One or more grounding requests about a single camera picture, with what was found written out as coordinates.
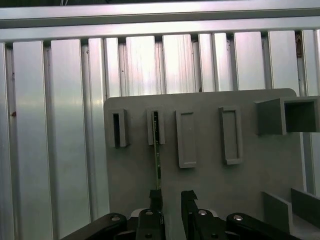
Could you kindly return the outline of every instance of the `gray slot holder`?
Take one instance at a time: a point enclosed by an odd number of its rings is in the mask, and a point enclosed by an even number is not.
[[[164,110],[161,106],[157,107],[148,107],[146,109],[146,118],[147,118],[147,127],[148,127],[148,143],[149,145],[154,144],[153,136],[153,123],[152,123],[152,114],[153,112],[158,113],[158,124],[159,124],[159,143],[165,144],[165,121],[164,121]]]
[[[175,117],[179,167],[182,169],[194,168],[197,165],[194,112],[177,110],[175,111]]]
[[[320,228],[320,198],[305,191],[291,189],[293,213]]]
[[[241,114],[237,106],[219,107],[222,159],[234,165],[243,161]]]
[[[281,97],[257,103],[258,134],[320,132],[320,98]]]
[[[292,234],[294,224],[291,203],[267,192],[263,192],[262,196],[264,221],[285,233]]]
[[[126,147],[129,145],[127,111],[125,109],[109,109],[107,129],[110,147]]]

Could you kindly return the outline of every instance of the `bolt head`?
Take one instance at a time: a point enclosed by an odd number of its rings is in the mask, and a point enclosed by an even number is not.
[[[119,221],[119,220],[120,220],[120,217],[118,217],[118,216],[113,216],[111,218],[111,221],[114,221],[114,222]]]
[[[242,221],[242,220],[243,220],[243,217],[240,216],[240,215],[234,215],[234,216],[233,216],[233,219],[234,219],[234,220],[237,220],[237,221]]]
[[[207,212],[205,210],[199,210],[198,214],[204,216],[207,215]]]

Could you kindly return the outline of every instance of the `gray plastic part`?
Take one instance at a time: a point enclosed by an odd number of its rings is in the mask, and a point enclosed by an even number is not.
[[[257,103],[258,134],[320,132],[318,96],[281,97]]]
[[[320,228],[320,198],[305,191],[291,189],[293,213]]]
[[[129,145],[127,111],[123,108],[108,111],[108,139],[111,147],[126,147]]]
[[[165,144],[165,122],[164,122],[164,110],[161,106],[157,107],[148,107],[146,109],[146,118],[148,124],[148,143],[149,145],[154,144],[154,135],[153,135],[153,122],[152,122],[152,114],[153,112],[158,113],[158,125],[159,125],[159,143]]]
[[[264,221],[285,233],[293,233],[293,214],[290,202],[263,192]]]
[[[197,165],[196,130],[194,112],[177,110],[176,133],[180,168],[194,168]]]
[[[167,240],[185,239],[181,192],[194,190],[199,208],[225,219],[240,212],[263,220],[261,192],[290,201],[291,188],[303,189],[300,134],[257,135],[257,101],[294,97],[291,89],[198,92],[108,98],[104,111],[126,109],[130,145],[107,146],[110,211],[130,216],[150,204],[156,187],[154,147],[149,145],[146,110],[163,107],[165,144],[159,146],[161,191]],[[223,163],[221,106],[241,110],[243,162]],[[193,112],[196,167],[180,168],[176,111]]]
[[[222,158],[224,164],[240,164],[243,160],[241,113],[236,106],[219,108]]]

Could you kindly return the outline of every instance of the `square hole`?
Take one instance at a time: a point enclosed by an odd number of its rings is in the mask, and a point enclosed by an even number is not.
[[[316,101],[284,102],[286,131],[312,133],[317,131]]]

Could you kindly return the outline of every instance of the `horizontal metal beam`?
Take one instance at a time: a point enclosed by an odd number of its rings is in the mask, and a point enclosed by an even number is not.
[[[320,15],[318,0],[231,0],[0,8],[0,29]]]
[[[319,29],[320,16],[0,29],[0,42]]]

